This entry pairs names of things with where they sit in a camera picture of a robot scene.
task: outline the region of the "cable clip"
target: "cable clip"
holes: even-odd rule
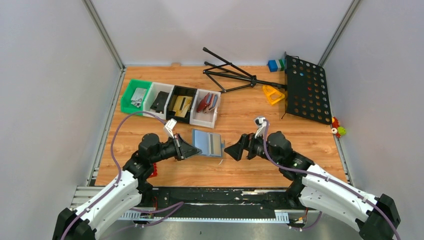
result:
[[[362,202],[363,203],[366,203],[367,200],[368,200],[368,195],[364,195],[363,198],[362,198]]]

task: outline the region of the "white wall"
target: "white wall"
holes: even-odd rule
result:
[[[422,239],[422,0],[365,0],[324,65],[353,183],[394,198],[400,236]]]
[[[0,239],[52,239],[119,70],[80,0],[0,0],[0,56]]]
[[[93,0],[126,65],[318,63],[352,0]]]

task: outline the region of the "wooden table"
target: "wooden table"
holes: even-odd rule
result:
[[[284,83],[283,72],[269,72],[267,66],[244,66],[244,70],[257,78],[269,82]],[[142,66],[128,67],[123,81],[118,103],[116,105],[110,132],[105,145],[104,154],[96,180],[96,185],[107,185],[117,174],[116,166],[111,158],[110,147],[112,136],[121,120],[127,116],[120,111],[120,100],[131,79],[173,84],[191,88],[220,91],[206,75],[202,74],[204,66]],[[216,77],[224,88],[245,85],[246,82]],[[346,181],[339,153],[328,125],[308,119],[284,114],[284,101],[271,106],[262,86],[240,89],[221,95],[218,117],[215,128],[193,126],[178,123],[174,133],[180,133],[184,140],[192,142],[192,129],[200,129],[221,134],[225,145],[236,143],[241,134],[253,133],[257,127],[254,118],[265,116],[269,122],[269,133],[282,131],[294,150],[312,159],[328,173]],[[163,125],[156,119],[143,116],[130,117],[121,127],[114,152],[121,167],[137,150],[144,134],[155,133],[165,142],[167,135]],[[233,160],[225,154],[222,158],[195,156],[183,161],[167,159],[157,163],[158,176],[149,178],[153,186],[182,187],[288,187],[290,181],[279,173],[278,168],[265,159],[256,157],[241,161]]]

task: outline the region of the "yellow plastic object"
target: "yellow plastic object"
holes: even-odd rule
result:
[[[281,101],[282,99],[286,97],[282,92],[278,91],[272,86],[263,85],[262,90],[266,96],[266,99],[268,99],[269,104],[271,104],[271,106],[273,106],[274,104],[278,103],[279,101]]]

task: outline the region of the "purple cable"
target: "purple cable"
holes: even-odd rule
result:
[[[180,201],[180,202],[178,202],[178,203],[176,203],[174,205],[171,205],[171,206],[169,206],[167,208],[164,208],[164,209],[161,209],[161,210],[156,210],[156,211],[143,211],[143,210],[139,210],[139,209],[135,209],[135,208],[131,208],[130,210],[136,211],[136,212],[139,212],[139,213],[142,213],[142,214],[157,214],[157,213],[162,213],[162,212],[165,212],[165,211],[170,210],[172,208],[175,208],[170,213],[168,213],[168,215],[162,217],[158,221],[155,221],[153,223],[142,224],[141,227],[144,228],[144,227],[154,226],[154,225],[160,224],[161,222],[165,221],[172,214],[174,214],[178,209],[180,209],[183,206],[183,204],[184,204],[184,202]],[[113,233],[111,233],[111,234],[109,234],[109,235],[107,235],[105,237],[100,238],[100,240],[108,239],[108,238],[110,238],[110,237],[112,237],[112,236],[114,236],[114,235],[116,235],[116,234],[118,234],[118,233],[120,233],[122,231],[125,231],[127,229],[131,229],[131,228],[135,228],[137,226],[138,226],[138,224],[131,224],[129,226],[124,226],[123,228],[121,228],[121,229],[119,229],[119,230],[117,230],[117,231],[115,231],[115,232],[113,232]]]
[[[300,169],[294,169],[294,168],[289,168],[289,167],[285,167],[285,166],[281,166],[281,165],[278,165],[272,158],[271,158],[271,156],[270,156],[270,154],[268,153],[268,149],[267,149],[267,141],[265,140],[265,139],[267,139],[267,135],[268,135],[268,128],[270,127],[270,122],[268,121],[268,120],[265,120],[265,122],[266,122],[266,127],[265,127],[265,133],[263,134],[263,139],[264,139],[264,141],[263,141],[263,149],[264,149],[264,151],[265,151],[265,155],[266,155],[266,157],[268,158],[268,160],[272,163],[272,164],[274,164],[275,166],[277,166],[278,168],[280,168],[280,169],[282,169],[282,170],[285,170],[285,171],[291,171],[291,172],[295,172],[295,173],[300,173],[300,174],[308,174],[308,175],[312,175],[312,176],[315,176],[315,177],[318,177],[318,178],[321,178],[321,179],[324,179],[324,180],[326,180],[327,179],[327,177],[326,176],[323,176],[323,175],[321,175],[321,174],[318,174],[318,173],[315,173],[315,172],[310,172],[310,171],[305,171],[305,170],[300,170]],[[344,189],[346,189],[346,190],[348,190],[349,192],[351,192],[352,194],[354,194],[355,196],[357,196],[358,198],[360,198],[360,199],[362,199],[363,198],[363,196],[361,195],[361,194],[359,194],[359,193],[357,193],[356,191],[354,191],[354,190],[352,190],[352,189],[350,189],[349,187],[347,187],[347,186],[345,186],[345,185],[343,185],[342,183],[340,183],[340,182],[338,182],[338,181],[336,181],[336,180],[334,180],[334,179],[328,179],[328,181],[330,181],[330,182],[332,182],[332,183],[334,183],[334,184],[336,184],[336,185],[338,185],[338,186],[340,186],[340,187],[342,187],[342,188],[344,188]],[[394,233],[394,235],[396,236],[396,239],[397,240],[401,240],[401,237],[399,236],[399,233],[398,233],[398,231],[396,230],[396,227],[393,225],[393,223],[392,223],[392,221],[390,221],[390,219],[389,219],[389,217],[387,217],[387,215],[379,208],[379,207],[377,207],[374,203],[372,203],[370,200],[366,200],[365,201],[367,204],[369,204],[371,207],[373,207],[375,210],[377,210],[377,212],[378,213],[380,213],[380,215],[384,218],[384,220],[386,220],[386,222],[388,223],[388,225],[390,226],[390,228],[391,228],[391,230],[393,231],[393,233]]]
[[[318,217],[316,218],[316,220],[310,226],[307,226],[307,227],[292,227],[292,229],[299,230],[299,231],[300,230],[302,230],[302,231],[310,230],[318,224],[318,222],[320,221],[322,216],[323,216],[323,212],[320,211],[319,214],[318,214]]]
[[[113,161],[115,162],[116,167],[118,168],[118,177],[115,181],[115,183],[119,183],[119,181],[121,180],[121,175],[122,175],[122,169],[121,166],[119,165],[119,162],[117,161],[117,159],[115,158],[114,155],[114,143],[115,143],[115,139],[117,138],[118,135],[118,131],[121,128],[122,124],[131,116],[136,115],[136,114],[148,114],[151,115],[153,117],[155,117],[156,119],[158,119],[162,124],[166,124],[166,122],[162,119],[160,119],[158,116],[154,115],[153,113],[150,112],[146,112],[146,111],[136,111],[133,112],[131,114],[129,114],[128,116],[126,116],[118,125],[118,127],[116,128],[115,134],[113,135],[112,138],[112,142],[110,143],[110,155],[112,156]],[[113,189],[115,188],[115,185],[112,185],[106,192],[103,193],[103,195],[101,195],[99,198],[97,198],[97,200],[93,201],[92,204],[90,204],[87,208],[91,209],[92,207],[94,207],[94,205],[96,205],[98,202],[100,202],[104,197],[106,197]],[[75,224],[75,222],[78,221],[78,219],[80,219],[84,214],[87,213],[87,208],[84,209],[78,216],[76,216],[76,218],[74,218],[70,224],[66,227],[65,231],[62,234],[62,237],[60,238],[60,240],[65,240],[66,235],[68,234],[68,232],[71,230],[72,226]]]

